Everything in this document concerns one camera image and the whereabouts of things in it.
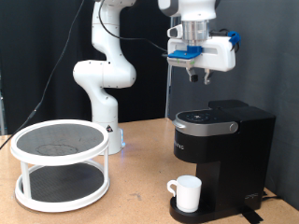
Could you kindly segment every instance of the blue mount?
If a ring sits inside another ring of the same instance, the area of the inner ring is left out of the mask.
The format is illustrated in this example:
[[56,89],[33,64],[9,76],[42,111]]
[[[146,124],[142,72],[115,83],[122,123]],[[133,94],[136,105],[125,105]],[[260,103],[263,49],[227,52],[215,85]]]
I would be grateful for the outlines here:
[[230,42],[233,44],[233,46],[237,43],[241,44],[241,36],[239,33],[235,32],[235,31],[231,31],[227,35],[231,37]]
[[201,46],[187,46],[187,51],[176,50],[175,52],[168,54],[168,58],[178,58],[178,59],[193,59],[200,55],[203,51]]

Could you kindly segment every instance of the mug handle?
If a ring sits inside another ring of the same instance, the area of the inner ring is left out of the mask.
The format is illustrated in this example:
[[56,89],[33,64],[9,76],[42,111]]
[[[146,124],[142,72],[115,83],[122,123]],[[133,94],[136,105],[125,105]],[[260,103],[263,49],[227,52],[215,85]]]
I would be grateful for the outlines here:
[[168,191],[169,191],[170,193],[173,193],[174,197],[176,197],[176,192],[175,192],[172,188],[170,188],[171,185],[176,185],[176,186],[178,186],[178,182],[177,182],[177,180],[170,180],[170,181],[167,183],[167,189],[168,189]]

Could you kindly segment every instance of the black curtain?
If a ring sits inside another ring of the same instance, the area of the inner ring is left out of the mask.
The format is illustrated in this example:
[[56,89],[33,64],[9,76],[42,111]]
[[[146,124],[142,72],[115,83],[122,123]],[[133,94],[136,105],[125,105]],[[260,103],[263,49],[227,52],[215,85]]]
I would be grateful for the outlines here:
[[[21,126],[40,101],[80,4],[80,0],[0,2],[0,69],[8,133]],[[73,79],[73,68],[78,61],[106,59],[91,43],[93,4],[85,0],[45,101],[29,124],[91,120],[90,100]],[[143,0],[121,12],[121,35],[146,37],[166,49],[169,23],[157,1]],[[140,41],[122,41],[121,48],[135,67],[137,80],[132,88],[107,90],[119,101],[119,121],[162,118],[167,79],[162,52]]]

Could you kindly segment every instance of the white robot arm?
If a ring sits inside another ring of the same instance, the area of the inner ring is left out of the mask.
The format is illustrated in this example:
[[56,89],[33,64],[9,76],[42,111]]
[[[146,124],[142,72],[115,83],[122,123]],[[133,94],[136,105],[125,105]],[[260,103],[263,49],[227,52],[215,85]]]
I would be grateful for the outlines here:
[[169,17],[181,16],[182,24],[168,30],[168,63],[185,67],[190,81],[198,77],[193,68],[205,68],[205,84],[211,70],[227,72],[235,67],[235,42],[231,36],[210,36],[209,20],[216,18],[216,0],[158,0],[160,10]]
[[[106,0],[100,15],[105,27],[116,36],[120,35],[120,13],[136,0]],[[135,83],[136,71],[125,59],[120,40],[110,35],[99,20],[101,2],[93,9],[93,46],[104,53],[106,61],[89,60],[79,62],[74,68],[74,79],[88,93],[93,112],[93,122],[106,128],[109,133],[109,154],[123,147],[122,129],[118,125],[118,102],[104,88],[127,88]]]

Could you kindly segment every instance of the coffee maker lid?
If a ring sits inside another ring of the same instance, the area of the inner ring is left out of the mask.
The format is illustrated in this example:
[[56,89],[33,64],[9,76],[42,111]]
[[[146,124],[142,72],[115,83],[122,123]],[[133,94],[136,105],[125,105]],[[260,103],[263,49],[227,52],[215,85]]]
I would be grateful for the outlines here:
[[202,137],[235,133],[238,130],[238,119],[217,109],[178,113],[173,124],[181,133]]

